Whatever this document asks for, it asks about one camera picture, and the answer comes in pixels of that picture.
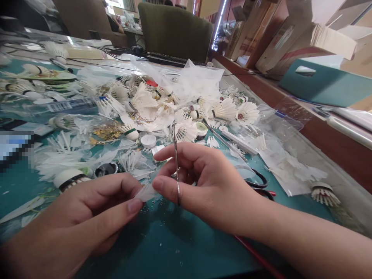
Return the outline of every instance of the pen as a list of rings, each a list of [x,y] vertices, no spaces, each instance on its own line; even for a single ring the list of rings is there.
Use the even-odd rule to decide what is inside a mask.
[[[72,70],[71,68],[68,68],[66,65],[58,62],[57,60],[51,58],[50,61],[54,64],[54,65],[57,65],[59,67],[61,67],[62,69],[66,70],[66,71],[69,71],[71,74],[74,73],[74,70]]]

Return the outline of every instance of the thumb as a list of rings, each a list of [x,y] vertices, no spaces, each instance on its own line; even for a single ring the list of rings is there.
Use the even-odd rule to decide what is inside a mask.
[[[124,227],[141,210],[143,203],[131,199],[107,209],[101,214],[79,224],[77,232],[85,235],[84,242],[94,248]]]
[[[178,204],[178,186],[175,179],[168,176],[157,176],[152,181],[152,187],[171,202]],[[179,192],[180,205],[187,211],[197,212],[202,205],[200,199],[203,189],[180,182]]]

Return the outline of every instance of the red label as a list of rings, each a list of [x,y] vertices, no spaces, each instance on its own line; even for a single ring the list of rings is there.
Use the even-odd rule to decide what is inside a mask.
[[[158,87],[158,84],[152,80],[147,80],[146,82],[147,85],[153,86],[153,87]]]

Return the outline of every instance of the chair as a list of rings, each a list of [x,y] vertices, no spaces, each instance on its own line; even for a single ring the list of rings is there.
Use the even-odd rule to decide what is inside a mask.
[[[114,46],[127,47],[127,36],[113,32],[102,0],[53,0],[72,37],[90,40],[89,30],[96,31],[102,39]]]
[[[192,13],[171,6],[138,4],[146,51],[205,61],[212,37],[212,24]]]

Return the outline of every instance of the teal box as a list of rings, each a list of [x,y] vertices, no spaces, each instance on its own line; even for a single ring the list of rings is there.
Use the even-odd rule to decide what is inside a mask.
[[[300,67],[312,72],[296,72]],[[372,94],[372,79],[335,68],[297,59],[279,86],[306,101],[348,107]]]

